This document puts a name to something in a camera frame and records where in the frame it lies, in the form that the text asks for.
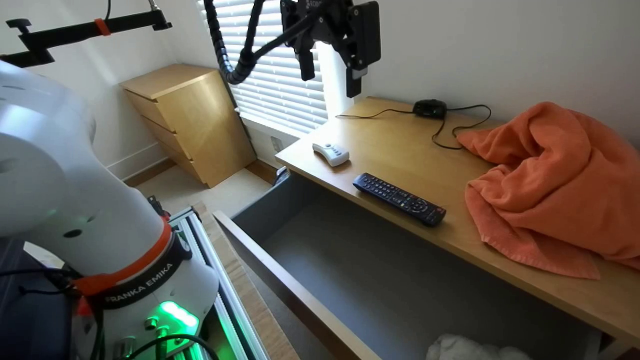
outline green light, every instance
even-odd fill
[[[176,301],[161,301],[147,320],[153,322],[153,327],[157,335],[168,334],[197,334],[199,320],[190,314],[185,308],[182,308]],[[174,358],[190,358],[190,360],[201,360],[201,353],[197,346],[188,346],[190,339],[169,339],[164,346],[165,353],[172,353]]]
[[[176,301],[161,301],[152,314],[157,323],[169,325],[168,334],[195,334],[199,320]]]

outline black cable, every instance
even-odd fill
[[[410,110],[383,108],[383,110],[379,110],[379,112],[375,112],[375,114],[369,114],[369,116],[339,114],[337,117],[362,117],[362,120],[367,120],[367,117],[378,117],[378,116],[382,116],[383,112],[414,114],[414,112],[410,112]]]
[[[457,136],[459,129],[469,129],[469,127],[476,127],[476,125],[488,122],[493,116],[493,112],[491,112],[491,108],[488,104],[472,104],[472,105],[461,105],[461,108],[447,108],[447,112],[465,112],[465,110],[473,110],[473,108],[484,108],[486,116],[482,120],[473,122],[473,123],[451,127],[451,136],[454,137]],[[438,139],[438,136],[443,129],[443,125],[446,125],[446,117],[440,122],[440,127],[431,133],[431,141],[436,145],[440,145],[440,147],[446,147],[446,150],[464,150],[461,145],[449,145],[449,144],[442,144]]]
[[[67,292],[60,292],[60,290],[37,290],[37,287],[23,287],[18,285],[20,293],[41,293],[41,295],[58,295],[58,293],[67,293]]]
[[[71,273],[69,270],[63,268],[15,268],[15,270],[6,270],[0,271],[0,276],[15,276],[15,273]]]
[[[104,317],[101,317],[101,310],[96,308],[93,310],[93,317],[96,317],[96,338],[93,338],[93,348],[91,348],[91,355],[90,360],[101,360],[104,358]]]
[[[230,83],[244,82],[249,75],[249,71],[254,70],[256,61],[263,53],[267,53],[270,49],[290,41],[298,33],[311,27],[320,19],[320,13],[326,9],[326,6],[332,3],[332,1],[321,1],[318,7],[303,13],[303,18],[299,18],[296,24],[291,24],[285,32],[281,32],[274,39],[265,41],[260,49],[252,51],[262,1],[263,0],[256,0],[256,6],[252,7],[244,48],[239,49],[239,60],[235,66],[231,66],[227,51],[226,51],[222,32],[219,32],[219,22],[217,22],[213,0],[204,0],[205,22],[207,22],[210,38],[213,41],[215,60],[219,64],[223,79]]]
[[[105,0],[105,13],[104,19],[108,19],[112,16],[112,0]]]
[[[211,360],[217,360],[215,352],[197,335],[191,335],[191,334],[168,334],[168,335],[161,335],[161,338],[153,338],[150,342],[145,342],[144,346],[139,346],[136,352],[131,352],[130,355],[126,355],[126,360],[131,360],[131,358],[137,358],[141,352],[145,352],[147,348],[152,346],[157,346],[165,339],[174,339],[174,338],[185,338],[185,339],[191,339],[191,342],[197,342],[205,353],[211,358]]]
[[[254,38],[256,38],[260,13],[262,13],[262,3],[263,3],[263,0],[254,0],[254,7],[252,7],[252,13],[247,18],[247,27],[245,27],[244,48],[242,49],[252,49],[254,48]]]

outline window blinds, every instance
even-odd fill
[[[252,0],[213,0],[219,32],[231,64],[238,64],[244,45]],[[254,48],[281,33],[280,1],[265,0],[262,6]],[[316,77],[302,82],[299,66],[291,48],[280,45],[262,55],[254,71],[233,91],[242,117],[267,123],[287,133],[302,136],[326,122],[323,85],[314,51]]]

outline wooden desk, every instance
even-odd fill
[[[385,108],[410,110],[408,104],[365,98],[350,114],[375,114]],[[473,122],[449,116],[449,123]],[[406,227],[465,262],[525,290],[527,293],[600,327],[619,342],[640,346],[640,273],[600,262],[601,279],[572,279],[516,264],[477,237],[464,204],[467,180],[490,166],[467,151],[442,150],[430,136],[440,122],[411,114],[383,112],[372,120],[335,117],[278,153],[290,170],[347,198],[350,201]],[[350,163],[328,167],[314,151],[311,139],[329,139],[350,150]],[[352,180],[359,171],[375,174],[416,195],[447,210],[438,227],[362,195]]]

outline small wooden dresser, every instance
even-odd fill
[[[256,157],[217,70],[176,64],[121,85],[165,153],[201,183]]]

